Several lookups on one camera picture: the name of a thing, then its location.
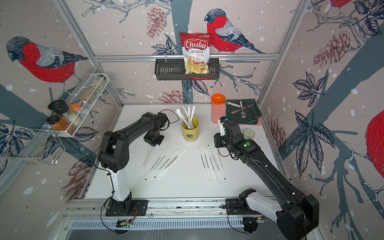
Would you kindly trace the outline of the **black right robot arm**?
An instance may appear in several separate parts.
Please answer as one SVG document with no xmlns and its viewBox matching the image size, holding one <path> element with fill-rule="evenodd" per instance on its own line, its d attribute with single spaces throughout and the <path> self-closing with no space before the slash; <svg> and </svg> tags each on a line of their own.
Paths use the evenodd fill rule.
<svg viewBox="0 0 384 240">
<path fill-rule="evenodd" d="M 319 201 L 313 195 L 306 196 L 289 182 L 254 140 L 245 139 L 237 122 L 221 117 L 218 124 L 220 132 L 214 135 L 215 148 L 226 148 L 234 160 L 240 160 L 253 170 L 276 198 L 271 200 L 254 189 L 247 189 L 239 195 L 241 210 L 266 216 L 278 225 L 288 240 L 301 240 L 317 228 Z"/>
</svg>

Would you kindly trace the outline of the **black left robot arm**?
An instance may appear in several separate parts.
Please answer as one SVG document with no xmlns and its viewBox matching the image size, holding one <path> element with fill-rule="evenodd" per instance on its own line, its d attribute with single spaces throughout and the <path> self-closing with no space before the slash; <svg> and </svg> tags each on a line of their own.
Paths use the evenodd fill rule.
<svg viewBox="0 0 384 240">
<path fill-rule="evenodd" d="M 98 153 L 98 160 L 102 170 L 106 170 L 111 177 L 113 193 L 106 210 L 107 217 L 144 216 L 147 200 L 132 200 L 132 192 L 128 186 L 125 171 L 130 159 L 129 146 L 141 135 L 150 146 L 160 145 L 164 136 L 161 129 L 169 122 L 164 113 L 145 113 L 139 120 L 128 127 L 112 132 L 107 131 L 103 136 Z"/>
</svg>

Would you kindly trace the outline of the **straw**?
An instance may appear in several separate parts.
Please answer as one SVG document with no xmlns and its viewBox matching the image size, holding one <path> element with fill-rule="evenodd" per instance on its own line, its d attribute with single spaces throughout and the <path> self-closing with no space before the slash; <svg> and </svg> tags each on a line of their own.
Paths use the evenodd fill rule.
<svg viewBox="0 0 384 240">
<path fill-rule="evenodd" d="M 223 180 L 226 180 L 225 170 L 224 170 L 224 167 L 223 167 L 223 164 L 222 164 L 221 155 L 219 153 L 219 149 L 218 148 L 217 148 L 217 153 L 218 153 L 218 157 L 219 157 L 219 163 L 220 163 L 220 167 L 221 167 L 221 173 L 222 173 L 222 176 L 223 176 Z"/>
<path fill-rule="evenodd" d="M 208 151 L 210 152 L 210 155 L 211 155 L 212 158 L 213 158 L 213 161 L 214 161 L 214 163 L 215 163 L 216 168 L 218 169 L 218 171 L 219 171 L 221 177 L 223 178 L 223 180 L 225 180 L 224 175 L 223 175 L 223 173 L 222 173 L 222 171 L 221 171 L 221 169 L 220 169 L 220 167 L 219 167 L 219 165 L 218 165 L 217 159 L 216 159 L 216 157 L 215 157 L 213 151 L 211 150 L 211 147 L 210 147 L 209 145 L 208 145 L 207 147 L 208 147 Z"/>
<path fill-rule="evenodd" d="M 156 178 L 170 163 L 171 161 L 178 156 L 180 153 L 180 150 L 176 150 L 165 162 L 164 164 L 158 169 L 158 171 L 154 174 L 154 178 Z"/>
<path fill-rule="evenodd" d="M 208 171 L 208 175 L 209 175 L 209 178 L 210 178 L 210 181 L 213 182 L 214 179 L 212 177 L 212 174 L 211 174 L 211 170 L 210 170 L 210 166 L 209 166 L 209 163 L 208 163 L 208 159 L 207 159 L 207 155 L 206 155 L 206 152 L 205 152 L 205 147 L 203 146 L 203 155 L 204 155 L 204 158 L 205 158 L 205 161 L 206 161 L 206 165 L 207 165 L 207 171 Z"/>
<path fill-rule="evenodd" d="M 150 152 L 148 153 L 148 155 L 147 155 L 147 157 L 146 157 L 146 159 L 145 159 L 145 161 L 144 161 L 144 163 L 143 163 L 143 166 L 142 166 L 142 168 L 141 168 L 139 174 L 141 174 L 141 173 L 143 172 L 144 168 L 146 167 L 146 164 L 147 164 L 147 162 L 148 162 L 148 160 L 149 160 L 149 158 L 150 158 L 150 156 L 151 156 L 151 154 L 152 154 L 154 148 L 155 148 L 155 147 L 152 147 L 151 150 L 150 150 Z"/>
<path fill-rule="evenodd" d="M 213 158 L 212 158 L 212 154 L 211 154 L 211 152 L 210 152 L 210 149 L 209 149 L 209 146 L 206 146 L 206 149 L 207 149 L 207 152 L 208 152 L 208 155 L 209 155 L 209 159 L 210 159 L 210 163 L 211 163 L 211 167 L 212 167 L 212 170 L 213 170 L 213 176 L 214 176 L 214 179 L 215 179 L 215 181 L 216 182 L 218 182 L 219 183 L 219 179 L 218 179 L 218 177 L 217 177 L 217 172 L 216 172 L 216 170 L 215 170 L 215 167 L 214 167 L 214 165 L 213 165 Z"/>
<path fill-rule="evenodd" d="M 153 171 L 158 167 L 158 165 L 160 164 L 160 162 L 165 158 L 166 154 L 169 152 L 169 148 L 166 148 L 166 150 L 161 154 L 161 156 L 156 160 L 156 162 L 154 163 L 154 165 L 151 167 L 151 169 L 149 170 L 149 172 L 146 174 L 145 176 L 145 181 L 148 180 L 151 176 L 151 174 L 153 173 Z"/>
<path fill-rule="evenodd" d="M 178 156 L 176 158 L 174 158 L 171 163 L 156 177 L 156 178 L 159 178 L 160 175 L 166 170 L 168 169 L 177 159 L 180 158 L 181 155 L 183 155 L 184 153 L 186 152 L 186 150 L 180 150 L 180 153 L 178 154 Z"/>
<path fill-rule="evenodd" d="M 203 155 L 202 155 L 202 152 L 201 152 L 200 147 L 198 147 L 198 150 L 199 150 L 200 158 L 201 158 L 201 160 L 202 160 L 203 167 L 204 167 L 204 170 L 205 170 L 205 172 L 206 172 L 208 181 L 210 182 L 210 181 L 211 181 L 211 177 L 210 177 L 209 172 L 208 172 L 208 169 L 207 169 L 207 167 L 206 167 L 206 163 L 205 163 L 205 161 L 204 161 L 204 159 L 203 159 Z"/>
<path fill-rule="evenodd" d="M 160 164 L 158 165 L 158 167 L 153 171 L 153 173 L 151 174 L 150 178 L 152 178 L 154 176 L 154 174 L 158 171 L 158 169 L 162 166 L 162 164 L 166 161 L 166 158 L 167 156 L 170 154 L 172 149 L 169 150 L 169 152 L 166 154 L 165 158 L 160 162 Z"/>
</svg>

